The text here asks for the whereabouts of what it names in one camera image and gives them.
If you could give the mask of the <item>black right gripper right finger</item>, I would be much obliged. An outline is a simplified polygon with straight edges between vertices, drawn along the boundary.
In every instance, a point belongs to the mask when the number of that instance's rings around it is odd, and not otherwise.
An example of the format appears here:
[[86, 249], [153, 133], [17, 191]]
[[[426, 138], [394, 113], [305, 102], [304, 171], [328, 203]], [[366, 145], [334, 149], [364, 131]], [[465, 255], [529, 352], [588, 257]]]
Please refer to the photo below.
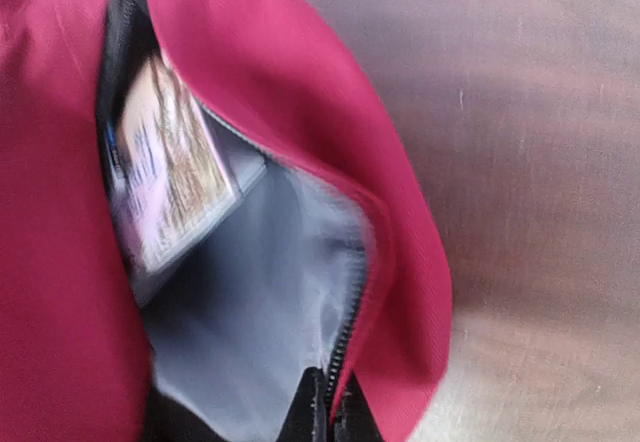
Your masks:
[[332, 440], [335, 442], [383, 442], [364, 393], [354, 374], [349, 378], [333, 419]]

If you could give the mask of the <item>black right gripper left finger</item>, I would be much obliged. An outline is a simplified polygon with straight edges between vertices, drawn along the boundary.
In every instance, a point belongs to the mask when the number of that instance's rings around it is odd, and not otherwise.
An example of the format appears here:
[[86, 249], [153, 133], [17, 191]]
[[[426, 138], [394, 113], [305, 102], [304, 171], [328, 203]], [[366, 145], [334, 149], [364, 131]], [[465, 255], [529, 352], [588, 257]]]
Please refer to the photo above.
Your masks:
[[328, 442], [330, 406], [325, 373], [306, 369], [279, 433], [279, 442]]

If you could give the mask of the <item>red student backpack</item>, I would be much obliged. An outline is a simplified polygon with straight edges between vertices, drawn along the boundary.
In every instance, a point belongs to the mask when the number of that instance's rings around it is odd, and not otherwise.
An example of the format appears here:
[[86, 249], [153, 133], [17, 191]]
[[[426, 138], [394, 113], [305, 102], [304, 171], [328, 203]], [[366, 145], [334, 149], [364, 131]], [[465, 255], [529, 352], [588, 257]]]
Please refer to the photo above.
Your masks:
[[[191, 91], [238, 198], [155, 274], [104, 142], [142, 64]], [[393, 123], [305, 0], [1, 0], [1, 437], [279, 441], [304, 371], [354, 374], [405, 440], [447, 367], [452, 287]]]

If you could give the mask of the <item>brown illustrated booklet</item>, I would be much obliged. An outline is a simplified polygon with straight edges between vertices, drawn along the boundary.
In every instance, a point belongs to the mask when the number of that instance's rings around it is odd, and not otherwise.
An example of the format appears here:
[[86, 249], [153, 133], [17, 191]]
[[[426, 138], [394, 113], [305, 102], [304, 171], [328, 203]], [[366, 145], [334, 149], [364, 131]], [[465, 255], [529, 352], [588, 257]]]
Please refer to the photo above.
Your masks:
[[238, 191], [191, 91], [149, 57], [113, 132], [116, 227], [136, 273], [163, 271], [226, 215]]

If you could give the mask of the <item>dog cover booklet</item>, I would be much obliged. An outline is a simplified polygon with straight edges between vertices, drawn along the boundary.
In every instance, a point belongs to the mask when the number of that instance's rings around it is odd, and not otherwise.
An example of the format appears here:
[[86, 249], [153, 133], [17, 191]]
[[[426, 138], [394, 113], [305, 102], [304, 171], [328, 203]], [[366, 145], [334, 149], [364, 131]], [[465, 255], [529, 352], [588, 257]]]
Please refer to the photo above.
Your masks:
[[119, 190], [125, 181], [125, 174], [122, 168], [121, 157], [118, 149], [116, 131], [111, 122], [108, 122], [105, 126], [104, 142], [110, 175], [110, 185], [115, 190]]

